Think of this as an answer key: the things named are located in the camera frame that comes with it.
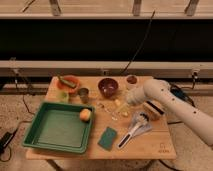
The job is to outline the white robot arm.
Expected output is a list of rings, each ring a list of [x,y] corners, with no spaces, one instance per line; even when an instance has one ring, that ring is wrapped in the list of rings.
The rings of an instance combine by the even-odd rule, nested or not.
[[[118,108],[138,106],[155,100],[175,114],[204,143],[213,147],[213,117],[191,106],[170,92],[171,85],[164,80],[148,79],[141,86],[127,92],[125,101]]]

